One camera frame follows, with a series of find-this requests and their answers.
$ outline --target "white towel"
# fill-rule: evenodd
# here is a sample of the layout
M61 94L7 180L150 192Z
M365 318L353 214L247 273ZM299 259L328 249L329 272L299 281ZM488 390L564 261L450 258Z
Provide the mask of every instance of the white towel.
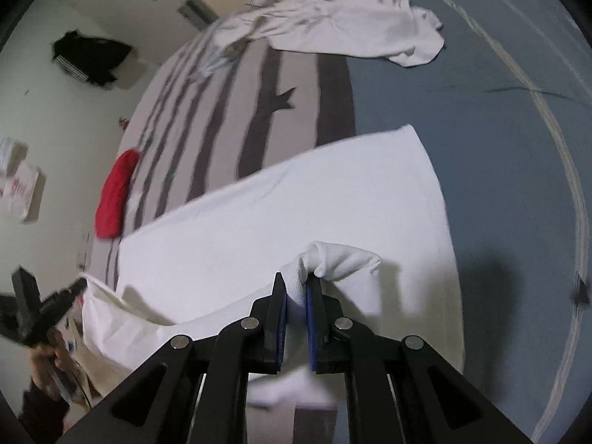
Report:
M315 243L299 255L316 240L346 245ZM314 270L336 281L327 293L346 315L387 337L421 335L462 369L460 287L445 205L412 127L299 155L130 235L121 244L118 295L99 284L85 296L85 343L135 369L178 333L211 336L248 315L254 299L270 294L278 269L292 317L303 305L299 282ZM156 314L175 325L147 317ZM251 383L250 402L334 398L303 367L303 319L300 329L295 322L286 343L292 371Z
M277 50L386 57L411 67L438 55L441 27L432 11L410 0L281 0L228 18L214 41L226 48L249 35Z

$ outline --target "blue bedsheet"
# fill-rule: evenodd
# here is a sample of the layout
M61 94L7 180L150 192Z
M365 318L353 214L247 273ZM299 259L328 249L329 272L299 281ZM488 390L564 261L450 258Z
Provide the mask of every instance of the blue bedsheet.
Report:
M465 376L528 436L556 443L592 391L592 323L583 308L574 319L571 299L578 274L587 278L588 254L577 270L576 249L587 248L588 217L580 205L576 220L577 182L570 189L558 151L564 140L564 160L572 158L592 201L592 51L558 0L412 3L442 20L445 48L416 68L349 58L356 132L416 129L448 208ZM517 77L512 61L540 91ZM586 224L578 241L576 222ZM575 358L569 366L568 353L561 367L569 377L557 380L566 384L555 406L570 328Z

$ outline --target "sleeve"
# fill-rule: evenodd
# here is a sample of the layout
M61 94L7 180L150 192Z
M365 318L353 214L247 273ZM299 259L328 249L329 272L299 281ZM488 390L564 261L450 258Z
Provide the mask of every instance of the sleeve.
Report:
M63 434L69 409L64 399L52 400L31 382L23 393L23 412L18 419L35 444L54 444Z

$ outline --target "red pillow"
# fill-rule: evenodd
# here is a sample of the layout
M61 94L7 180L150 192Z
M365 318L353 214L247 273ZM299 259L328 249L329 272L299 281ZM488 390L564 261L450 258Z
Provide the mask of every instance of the red pillow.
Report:
M131 174L139 158L140 154L133 148L123 152L107 177L95 214L95 232L98 238L115 238L121 235Z

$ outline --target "bed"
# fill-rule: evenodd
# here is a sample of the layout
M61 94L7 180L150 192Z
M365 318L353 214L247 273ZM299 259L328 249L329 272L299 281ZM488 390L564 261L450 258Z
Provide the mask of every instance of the bed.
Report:
M315 146L412 124L447 205L464 374L534 442L556 443L592 390L592 52L558 0L412 3L438 15L446 41L416 68L256 41L195 84L212 29L187 43L121 143L142 152L123 236ZM90 273L112 288L118 246L92 252Z

